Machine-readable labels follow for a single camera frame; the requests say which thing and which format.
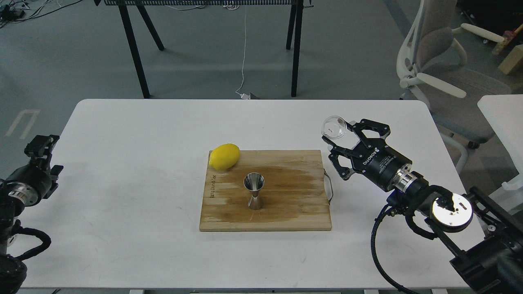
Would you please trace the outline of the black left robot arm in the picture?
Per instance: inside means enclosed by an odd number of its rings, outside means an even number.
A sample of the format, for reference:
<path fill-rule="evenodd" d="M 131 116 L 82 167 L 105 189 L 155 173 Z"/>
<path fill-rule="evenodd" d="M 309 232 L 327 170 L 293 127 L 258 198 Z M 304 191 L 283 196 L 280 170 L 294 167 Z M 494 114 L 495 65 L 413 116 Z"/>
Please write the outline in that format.
<path fill-rule="evenodd" d="M 0 292 L 15 294 L 27 277 L 24 260 L 39 255 L 51 245 L 50 236 L 38 229 L 21 226 L 19 216 L 27 207 L 48 199 L 58 188 L 62 165 L 51 166 L 52 151 L 58 135 L 37 135 L 26 145 L 24 154 L 29 162 L 6 179 L 1 179 L 0 196 Z M 8 254 L 7 249 L 16 236 L 33 236 L 41 244 L 19 256 Z"/>

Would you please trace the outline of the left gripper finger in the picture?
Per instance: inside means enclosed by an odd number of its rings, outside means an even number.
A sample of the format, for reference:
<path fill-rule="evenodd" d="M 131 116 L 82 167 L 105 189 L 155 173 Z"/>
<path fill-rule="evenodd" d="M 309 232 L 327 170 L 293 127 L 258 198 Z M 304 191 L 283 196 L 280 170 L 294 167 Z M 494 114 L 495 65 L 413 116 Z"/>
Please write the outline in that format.
<path fill-rule="evenodd" d="M 60 136 L 58 135 L 49 135 L 47 137 L 47 142 L 44 145 L 43 159 L 45 159 L 46 164 L 50 164 L 52 158 L 52 152 Z"/>
<path fill-rule="evenodd" d="M 34 166 L 49 166 L 43 159 L 44 145 L 48 136 L 35 136 L 24 149 L 24 153 L 29 157 L 29 164 Z"/>

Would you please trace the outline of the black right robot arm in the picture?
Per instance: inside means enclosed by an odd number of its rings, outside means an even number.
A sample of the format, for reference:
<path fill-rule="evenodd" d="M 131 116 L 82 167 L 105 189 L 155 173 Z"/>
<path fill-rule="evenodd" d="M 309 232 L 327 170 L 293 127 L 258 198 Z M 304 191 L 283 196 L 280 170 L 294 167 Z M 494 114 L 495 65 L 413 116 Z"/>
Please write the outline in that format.
<path fill-rule="evenodd" d="M 398 291 L 413 293 L 387 275 L 376 251 L 378 228 L 385 216 L 402 215 L 413 233 L 443 242 L 454 255 L 450 264 L 477 294 L 521 294 L 522 223 L 477 188 L 459 195 L 430 185 L 420 173 L 411 171 L 409 158 L 387 144 L 389 134 L 388 125 L 368 119 L 347 122 L 330 116 L 322 126 L 322 139 L 330 146 L 329 160 L 342 179 L 361 174 L 390 193 L 371 232 L 371 255 L 382 277 Z M 489 233 L 465 251 L 447 234 L 463 231 L 473 216 L 487 224 Z"/>

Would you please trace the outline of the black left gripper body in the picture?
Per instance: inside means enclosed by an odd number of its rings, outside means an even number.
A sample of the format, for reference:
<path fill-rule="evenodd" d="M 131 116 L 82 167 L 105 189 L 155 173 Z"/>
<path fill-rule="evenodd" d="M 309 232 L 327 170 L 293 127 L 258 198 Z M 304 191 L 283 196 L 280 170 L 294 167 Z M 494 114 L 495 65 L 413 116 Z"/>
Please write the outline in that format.
<path fill-rule="evenodd" d="M 58 176 L 63 168 L 62 165 L 55 165 L 44 170 L 37 165 L 27 164 L 16 169 L 6 179 L 3 190 L 21 208 L 37 205 L 56 191 Z"/>

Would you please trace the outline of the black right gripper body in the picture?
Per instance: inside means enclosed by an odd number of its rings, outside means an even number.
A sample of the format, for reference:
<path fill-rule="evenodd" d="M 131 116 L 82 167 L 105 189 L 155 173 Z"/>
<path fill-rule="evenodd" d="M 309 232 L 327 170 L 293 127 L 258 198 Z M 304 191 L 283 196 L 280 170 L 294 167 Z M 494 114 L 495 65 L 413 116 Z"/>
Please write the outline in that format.
<path fill-rule="evenodd" d="M 369 149 L 358 142 L 353 150 L 359 155 L 351 159 L 352 169 L 385 192 L 393 189 L 392 180 L 397 171 L 412 165 L 412 160 L 389 147 L 385 141 L 371 141 Z"/>

